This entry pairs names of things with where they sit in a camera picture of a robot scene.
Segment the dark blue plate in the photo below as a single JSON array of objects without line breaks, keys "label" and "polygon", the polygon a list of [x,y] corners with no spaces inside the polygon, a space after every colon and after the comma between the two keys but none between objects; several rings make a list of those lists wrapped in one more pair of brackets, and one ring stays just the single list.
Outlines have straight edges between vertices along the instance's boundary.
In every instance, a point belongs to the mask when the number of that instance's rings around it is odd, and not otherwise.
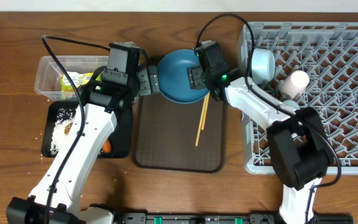
[{"label": "dark blue plate", "polygon": [[181,104],[191,104],[202,100],[209,90],[191,89],[187,70],[199,67],[199,65],[198,57],[189,49],[176,50],[164,56],[157,65],[161,94]]}]

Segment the wooden chopstick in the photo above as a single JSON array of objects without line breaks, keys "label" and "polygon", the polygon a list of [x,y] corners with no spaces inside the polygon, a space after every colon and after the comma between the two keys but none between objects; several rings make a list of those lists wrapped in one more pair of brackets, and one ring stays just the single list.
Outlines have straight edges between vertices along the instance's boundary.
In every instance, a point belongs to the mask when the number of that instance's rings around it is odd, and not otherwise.
[{"label": "wooden chopstick", "polygon": [[208,111],[209,96],[210,96],[210,93],[208,93],[204,98],[202,117],[201,117],[201,130],[204,130],[204,126],[205,126],[205,122],[206,122],[206,114]]},{"label": "wooden chopstick", "polygon": [[204,97],[203,107],[202,107],[202,110],[201,110],[200,122],[199,122],[199,125],[198,125],[198,132],[197,132],[196,141],[195,141],[195,146],[196,147],[198,147],[198,143],[199,143],[199,139],[200,139],[201,127],[202,127],[202,123],[203,123],[203,119],[204,119],[205,105],[206,105],[206,97]]}]

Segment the yellow green snack wrapper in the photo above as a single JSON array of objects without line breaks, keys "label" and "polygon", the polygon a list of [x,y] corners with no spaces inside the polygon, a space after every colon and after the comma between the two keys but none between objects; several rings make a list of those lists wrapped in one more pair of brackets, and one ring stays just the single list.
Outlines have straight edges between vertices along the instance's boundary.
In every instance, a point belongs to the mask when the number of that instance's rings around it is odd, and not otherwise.
[{"label": "yellow green snack wrapper", "polygon": [[[91,79],[91,77],[93,76],[93,72],[89,72],[89,73],[68,72],[68,74],[77,88],[79,88],[81,85],[87,84]],[[67,100],[76,96],[70,82],[68,81],[68,79],[64,74],[62,74],[62,77],[60,79],[60,84],[61,84],[61,95],[60,95],[61,100]]]}]

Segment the pile of white rice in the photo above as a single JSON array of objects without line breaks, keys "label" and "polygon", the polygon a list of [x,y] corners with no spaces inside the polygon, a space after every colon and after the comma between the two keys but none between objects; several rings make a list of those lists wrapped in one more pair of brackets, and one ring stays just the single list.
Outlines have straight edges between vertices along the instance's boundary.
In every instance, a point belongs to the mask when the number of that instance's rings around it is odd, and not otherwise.
[{"label": "pile of white rice", "polygon": [[59,150],[64,147],[65,140],[68,136],[64,134],[65,126],[73,123],[75,117],[75,109],[60,108],[52,131],[50,143],[50,154],[55,157]]}]

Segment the orange carrot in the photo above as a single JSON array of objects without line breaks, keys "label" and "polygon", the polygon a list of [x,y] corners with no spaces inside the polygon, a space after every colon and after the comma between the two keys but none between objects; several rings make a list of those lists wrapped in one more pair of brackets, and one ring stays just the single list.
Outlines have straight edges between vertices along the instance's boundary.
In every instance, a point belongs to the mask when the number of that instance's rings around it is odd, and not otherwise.
[{"label": "orange carrot", "polygon": [[112,151],[112,146],[109,140],[106,140],[104,144],[102,145],[102,151],[104,153],[110,153]]}]

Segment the brown mushroom piece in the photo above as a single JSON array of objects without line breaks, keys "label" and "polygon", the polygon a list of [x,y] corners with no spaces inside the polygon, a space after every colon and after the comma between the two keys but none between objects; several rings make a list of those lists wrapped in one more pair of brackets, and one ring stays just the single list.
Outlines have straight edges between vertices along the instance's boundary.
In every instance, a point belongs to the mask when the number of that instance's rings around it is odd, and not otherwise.
[{"label": "brown mushroom piece", "polygon": [[71,126],[72,126],[73,123],[69,123],[65,126],[65,129],[64,129],[64,134],[67,136],[70,132],[70,129],[71,129]]}]

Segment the light blue bowl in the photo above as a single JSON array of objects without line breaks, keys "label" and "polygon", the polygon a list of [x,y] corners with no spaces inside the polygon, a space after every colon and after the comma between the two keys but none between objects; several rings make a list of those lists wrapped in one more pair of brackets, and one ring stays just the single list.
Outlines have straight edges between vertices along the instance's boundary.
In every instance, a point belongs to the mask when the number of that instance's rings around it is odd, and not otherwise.
[{"label": "light blue bowl", "polygon": [[273,80],[275,59],[273,52],[267,49],[254,49],[252,54],[252,79],[255,84]]}]

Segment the pink cup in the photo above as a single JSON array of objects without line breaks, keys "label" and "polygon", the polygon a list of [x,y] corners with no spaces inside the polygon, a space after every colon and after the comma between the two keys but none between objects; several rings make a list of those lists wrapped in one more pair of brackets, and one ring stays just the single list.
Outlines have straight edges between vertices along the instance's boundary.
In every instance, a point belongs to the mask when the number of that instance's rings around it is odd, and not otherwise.
[{"label": "pink cup", "polygon": [[286,99],[297,100],[304,93],[309,82],[310,77],[306,72],[296,70],[284,80],[280,93]]}]

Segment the light blue cup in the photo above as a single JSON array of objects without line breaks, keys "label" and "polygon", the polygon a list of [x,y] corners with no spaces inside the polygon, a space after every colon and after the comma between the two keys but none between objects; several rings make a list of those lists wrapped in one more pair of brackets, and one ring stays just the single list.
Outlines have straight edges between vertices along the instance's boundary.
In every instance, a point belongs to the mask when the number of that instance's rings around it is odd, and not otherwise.
[{"label": "light blue cup", "polygon": [[283,103],[287,106],[295,108],[296,110],[300,109],[299,104],[297,102],[295,102],[294,100],[284,100]]}]

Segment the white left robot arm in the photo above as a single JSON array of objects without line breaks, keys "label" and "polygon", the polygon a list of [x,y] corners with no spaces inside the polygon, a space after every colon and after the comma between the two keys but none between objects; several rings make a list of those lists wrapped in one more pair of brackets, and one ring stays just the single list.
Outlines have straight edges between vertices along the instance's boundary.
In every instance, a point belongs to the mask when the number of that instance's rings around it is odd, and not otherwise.
[{"label": "white left robot arm", "polygon": [[140,95],[140,72],[148,72],[144,49],[133,42],[113,42],[108,64],[95,70],[81,90],[65,145],[27,199],[13,197],[8,223],[114,223],[115,213],[101,205],[80,210],[86,180],[103,144]]}]

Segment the grey dishwasher rack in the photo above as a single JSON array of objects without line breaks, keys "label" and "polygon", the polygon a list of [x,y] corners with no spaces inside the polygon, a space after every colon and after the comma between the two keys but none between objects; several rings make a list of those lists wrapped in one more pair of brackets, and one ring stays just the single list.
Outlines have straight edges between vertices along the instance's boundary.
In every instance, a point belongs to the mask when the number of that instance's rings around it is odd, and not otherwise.
[{"label": "grey dishwasher rack", "polygon": [[251,47],[273,53],[274,78],[262,88],[276,98],[292,72],[309,75],[296,104],[319,113],[341,173],[358,175],[358,22],[250,22],[237,41],[239,65]]}]

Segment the black plastic tray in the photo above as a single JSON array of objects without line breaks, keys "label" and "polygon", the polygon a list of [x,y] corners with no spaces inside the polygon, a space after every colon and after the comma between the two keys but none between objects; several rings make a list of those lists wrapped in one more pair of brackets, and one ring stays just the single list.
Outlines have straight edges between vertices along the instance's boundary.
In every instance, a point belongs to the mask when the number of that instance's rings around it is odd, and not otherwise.
[{"label": "black plastic tray", "polygon": [[[42,141],[41,153],[44,157],[52,157],[50,154],[50,143],[52,138],[53,127],[60,108],[75,109],[78,106],[74,101],[56,101],[53,102],[48,109],[47,120],[45,124],[44,137]],[[104,153],[100,150],[98,157],[100,158],[123,158],[129,153],[131,141],[132,111],[125,112],[121,116],[114,132],[108,137],[112,146],[110,153]]]}]

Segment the brown serving tray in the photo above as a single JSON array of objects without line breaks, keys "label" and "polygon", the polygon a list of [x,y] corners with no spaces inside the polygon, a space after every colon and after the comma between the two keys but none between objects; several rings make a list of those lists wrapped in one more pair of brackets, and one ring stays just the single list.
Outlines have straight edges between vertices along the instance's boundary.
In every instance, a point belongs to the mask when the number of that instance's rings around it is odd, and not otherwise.
[{"label": "brown serving tray", "polygon": [[175,101],[163,93],[141,99],[133,152],[139,167],[214,173],[223,166],[226,107],[210,98],[199,130],[205,94],[189,89]]}]

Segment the clear plastic bin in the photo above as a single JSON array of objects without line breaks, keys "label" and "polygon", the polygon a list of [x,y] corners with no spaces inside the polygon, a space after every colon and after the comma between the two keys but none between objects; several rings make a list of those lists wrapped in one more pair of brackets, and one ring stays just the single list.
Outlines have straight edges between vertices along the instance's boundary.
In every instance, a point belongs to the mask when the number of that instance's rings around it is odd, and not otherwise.
[{"label": "clear plastic bin", "polygon": [[67,99],[66,101],[79,102],[80,90],[82,85],[77,88],[70,78],[68,72],[89,73],[101,67],[106,66],[108,56],[44,56],[40,59],[37,76],[35,81],[35,92],[47,96],[52,101],[62,101],[60,79],[62,74],[66,76],[70,82],[75,97]]}]

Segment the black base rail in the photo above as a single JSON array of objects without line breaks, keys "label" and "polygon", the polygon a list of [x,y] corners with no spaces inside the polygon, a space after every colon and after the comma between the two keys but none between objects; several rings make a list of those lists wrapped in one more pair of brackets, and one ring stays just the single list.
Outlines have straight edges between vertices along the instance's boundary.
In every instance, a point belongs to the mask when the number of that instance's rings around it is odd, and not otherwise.
[{"label": "black base rail", "polygon": [[284,222],[284,219],[277,213],[250,213],[247,215],[124,213],[97,205],[92,205],[81,211],[71,221],[71,223],[80,224],[279,224]]}]

